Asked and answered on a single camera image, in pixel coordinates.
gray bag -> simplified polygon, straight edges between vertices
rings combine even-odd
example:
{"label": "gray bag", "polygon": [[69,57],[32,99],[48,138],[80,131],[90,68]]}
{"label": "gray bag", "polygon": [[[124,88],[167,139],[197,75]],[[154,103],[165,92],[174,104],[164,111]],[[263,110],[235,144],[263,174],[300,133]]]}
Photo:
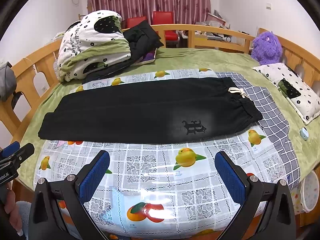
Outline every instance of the gray bag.
{"label": "gray bag", "polygon": [[0,65],[0,101],[2,102],[7,101],[17,88],[17,79],[11,67],[9,62]]}

small round object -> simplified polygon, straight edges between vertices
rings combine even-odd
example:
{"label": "small round object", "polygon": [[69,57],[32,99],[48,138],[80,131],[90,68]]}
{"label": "small round object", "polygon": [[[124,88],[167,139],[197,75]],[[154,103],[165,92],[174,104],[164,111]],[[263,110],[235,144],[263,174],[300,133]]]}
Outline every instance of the small round object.
{"label": "small round object", "polygon": [[258,177],[257,176],[250,176],[250,180],[253,181],[253,182],[257,182],[258,181]]}
{"label": "small round object", "polygon": [[73,181],[75,179],[75,177],[76,177],[75,175],[70,174],[70,175],[67,176],[67,180],[68,181]]}
{"label": "small round object", "polygon": [[305,141],[308,140],[309,138],[309,133],[307,131],[307,129],[305,127],[302,127],[300,130],[300,136],[302,139],[304,139]]}
{"label": "small round object", "polygon": [[285,186],[285,185],[287,185],[287,182],[286,182],[284,179],[281,179],[281,180],[280,180],[280,184],[281,184],[282,186]]}
{"label": "small round object", "polygon": [[39,184],[43,184],[44,182],[45,182],[45,178],[41,178],[41,179],[38,180]]}

purple plush toy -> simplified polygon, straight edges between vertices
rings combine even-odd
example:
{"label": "purple plush toy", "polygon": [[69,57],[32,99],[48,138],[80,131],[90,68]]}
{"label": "purple plush toy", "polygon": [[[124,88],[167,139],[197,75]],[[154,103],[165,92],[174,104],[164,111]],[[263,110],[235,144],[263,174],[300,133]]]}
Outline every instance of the purple plush toy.
{"label": "purple plush toy", "polygon": [[282,56],[282,47],[273,32],[264,32],[253,41],[251,57],[260,65],[278,63]]}

blue gripper pad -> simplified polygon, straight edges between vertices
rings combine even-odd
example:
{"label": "blue gripper pad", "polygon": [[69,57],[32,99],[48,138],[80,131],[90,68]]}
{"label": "blue gripper pad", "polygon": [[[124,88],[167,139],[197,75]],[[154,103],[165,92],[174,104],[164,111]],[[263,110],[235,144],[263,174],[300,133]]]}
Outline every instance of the blue gripper pad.
{"label": "blue gripper pad", "polygon": [[9,146],[7,146],[1,151],[0,159],[1,157],[4,159],[9,157],[11,154],[15,153],[19,149],[20,149],[20,144],[17,141],[13,142],[12,144],[10,144]]}
{"label": "blue gripper pad", "polygon": [[226,185],[233,201],[242,205],[246,198],[245,186],[221,152],[216,154],[214,158],[214,165],[216,166],[216,169]]}
{"label": "blue gripper pad", "polygon": [[95,165],[91,168],[87,176],[79,185],[78,198],[81,204],[84,204],[85,202],[89,202],[91,200],[94,192],[99,186],[100,181],[102,180],[104,174],[106,173],[106,170],[109,168],[109,165],[110,165],[110,155],[107,151],[103,151],[103,154],[101,155],[101,157],[97,160]]}

fingernail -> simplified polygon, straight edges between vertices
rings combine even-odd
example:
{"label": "fingernail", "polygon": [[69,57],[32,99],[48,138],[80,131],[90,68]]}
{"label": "fingernail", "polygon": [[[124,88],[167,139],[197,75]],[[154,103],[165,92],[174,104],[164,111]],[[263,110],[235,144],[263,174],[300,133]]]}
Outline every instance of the fingernail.
{"label": "fingernail", "polygon": [[23,230],[21,229],[20,231],[17,232],[19,236],[23,236]]}

